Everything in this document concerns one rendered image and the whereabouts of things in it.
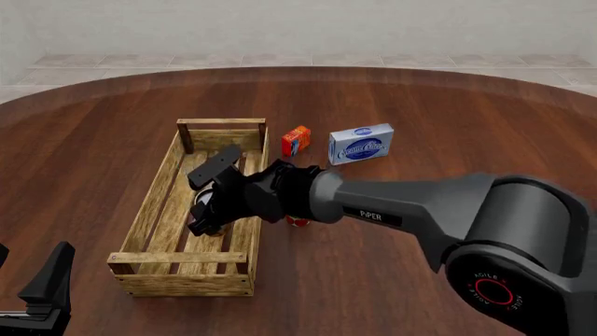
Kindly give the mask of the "small orange food box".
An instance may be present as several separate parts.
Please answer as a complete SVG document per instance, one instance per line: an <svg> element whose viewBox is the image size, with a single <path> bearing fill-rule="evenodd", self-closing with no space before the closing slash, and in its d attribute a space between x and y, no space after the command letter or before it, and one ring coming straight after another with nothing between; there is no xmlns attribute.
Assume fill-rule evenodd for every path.
<svg viewBox="0 0 597 336"><path fill-rule="evenodd" d="M285 157L296 156L311 143L311 130L303 125L282 136L282 154Z"/></svg>

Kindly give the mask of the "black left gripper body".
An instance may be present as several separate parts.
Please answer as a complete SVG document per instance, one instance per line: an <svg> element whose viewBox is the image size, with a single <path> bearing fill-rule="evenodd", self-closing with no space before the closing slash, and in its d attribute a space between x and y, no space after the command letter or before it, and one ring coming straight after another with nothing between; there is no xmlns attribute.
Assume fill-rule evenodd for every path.
<svg viewBox="0 0 597 336"><path fill-rule="evenodd" d="M0 311L0 336L63 336L70 318L69 309L49 306L31 314Z"/></svg>

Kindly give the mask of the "wooden slat tray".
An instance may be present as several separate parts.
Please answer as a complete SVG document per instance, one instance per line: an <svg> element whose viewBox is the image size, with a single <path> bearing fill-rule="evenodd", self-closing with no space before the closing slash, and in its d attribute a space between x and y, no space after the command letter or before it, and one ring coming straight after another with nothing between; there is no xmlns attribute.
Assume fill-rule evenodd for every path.
<svg viewBox="0 0 597 336"><path fill-rule="evenodd" d="M107 265L134 297L253 296L261 220L231 223L210 237L185 236L197 192L187 173L226 145L242 151L237 164L251 175L269 162L269 130L264 119L179 119L131 228Z"/></svg>

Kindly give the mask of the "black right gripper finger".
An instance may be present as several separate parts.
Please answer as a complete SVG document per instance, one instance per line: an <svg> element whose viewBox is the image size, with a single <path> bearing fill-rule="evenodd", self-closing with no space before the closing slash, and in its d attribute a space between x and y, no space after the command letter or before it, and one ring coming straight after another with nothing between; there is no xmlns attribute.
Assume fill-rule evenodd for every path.
<svg viewBox="0 0 597 336"><path fill-rule="evenodd" d="M204 234L217 237L224 234L224 224L205 203L196 203L191 206L190 214L193 220L187 227L195 237L201 237Z"/></svg>

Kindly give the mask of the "blue white cream cheese box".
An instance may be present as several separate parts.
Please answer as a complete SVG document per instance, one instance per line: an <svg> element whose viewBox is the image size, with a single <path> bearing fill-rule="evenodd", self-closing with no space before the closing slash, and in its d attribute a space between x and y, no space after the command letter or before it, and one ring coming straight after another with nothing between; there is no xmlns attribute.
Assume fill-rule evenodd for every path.
<svg viewBox="0 0 597 336"><path fill-rule="evenodd" d="M328 161L339 165L387 156L393 134L388 123L330 133Z"/></svg>

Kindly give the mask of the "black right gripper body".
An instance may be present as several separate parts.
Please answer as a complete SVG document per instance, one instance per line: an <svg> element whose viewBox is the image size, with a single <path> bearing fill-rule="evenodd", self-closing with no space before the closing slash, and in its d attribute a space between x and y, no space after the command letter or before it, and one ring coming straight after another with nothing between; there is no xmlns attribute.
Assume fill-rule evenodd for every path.
<svg viewBox="0 0 597 336"><path fill-rule="evenodd" d="M209 201L213 226L226 226L253 215L244 195L246 181L246 176L235 166L227 167L214 178L214 194Z"/></svg>

